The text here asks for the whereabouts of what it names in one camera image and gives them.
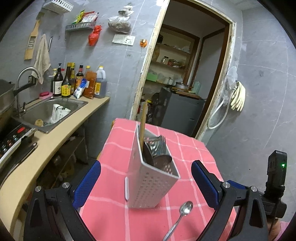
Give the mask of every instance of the stainless steel sink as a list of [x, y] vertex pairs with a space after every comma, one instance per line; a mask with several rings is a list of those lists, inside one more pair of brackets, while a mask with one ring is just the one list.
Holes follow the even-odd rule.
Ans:
[[[64, 118], [60, 119], [56, 123], [51, 123], [52, 117], [52, 109], [54, 104], [62, 105], [68, 109], [70, 109], [70, 113], [67, 114]], [[43, 101], [40, 101], [28, 109], [26, 109], [25, 113], [21, 115], [20, 118], [14, 117], [17, 121], [32, 127], [37, 128], [38, 130], [49, 133], [52, 131], [58, 124], [72, 115], [75, 111], [79, 110], [81, 107], [87, 104], [86, 101], [75, 100], [70, 98], [61, 98], [61, 97], [50, 97]], [[44, 122], [44, 125], [39, 127], [35, 125], [36, 120], [41, 119]]]

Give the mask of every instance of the checkered tablecloth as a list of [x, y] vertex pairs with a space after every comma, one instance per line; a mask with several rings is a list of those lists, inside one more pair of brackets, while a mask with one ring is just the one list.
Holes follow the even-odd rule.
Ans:
[[[131, 209], [125, 201], [125, 177], [136, 122], [116, 119], [100, 156], [102, 172], [80, 215], [97, 241], [162, 241], [179, 218], [180, 206], [190, 200], [192, 212], [183, 217], [171, 241], [195, 241], [211, 219], [208, 207], [191, 175], [191, 163], [201, 160], [220, 180], [215, 160], [205, 145], [194, 138], [161, 127], [146, 125], [155, 135], [164, 135], [181, 179], [154, 209]], [[235, 219], [233, 210], [220, 240], [226, 240]]]

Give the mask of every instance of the cooking pot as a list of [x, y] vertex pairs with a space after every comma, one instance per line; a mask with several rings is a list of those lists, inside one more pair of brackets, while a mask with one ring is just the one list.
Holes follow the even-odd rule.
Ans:
[[186, 85], [186, 84], [183, 84], [181, 82], [176, 82], [175, 85], [174, 85], [175, 88], [178, 88], [178, 89], [182, 89], [182, 90], [188, 90], [189, 89], [189, 86]]
[[13, 113], [15, 96], [18, 91], [14, 91], [14, 84], [5, 80], [0, 80], [0, 132], [5, 127]]

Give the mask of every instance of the person's hand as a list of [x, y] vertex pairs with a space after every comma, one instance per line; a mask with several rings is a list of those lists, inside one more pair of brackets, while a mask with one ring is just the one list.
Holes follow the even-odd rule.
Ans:
[[[270, 230], [271, 223], [272, 223], [272, 219], [267, 218], [268, 231]], [[278, 236], [280, 230], [281, 230], [281, 222], [277, 218], [277, 219], [275, 219], [274, 224], [271, 228], [271, 231], [268, 235], [268, 241], [273, 241]]]

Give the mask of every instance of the pink sleeve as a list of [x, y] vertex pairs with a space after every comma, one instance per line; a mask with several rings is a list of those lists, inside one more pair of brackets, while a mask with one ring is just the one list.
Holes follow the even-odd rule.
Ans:
[[289, 225], [288, 222], [281, 222], [281, 230], [279, 231], [278, 236], [274, 239], [274, 241], [278, 241], [278, 239], [281, 237], [283, 232], [286, 230], [287, 226]]

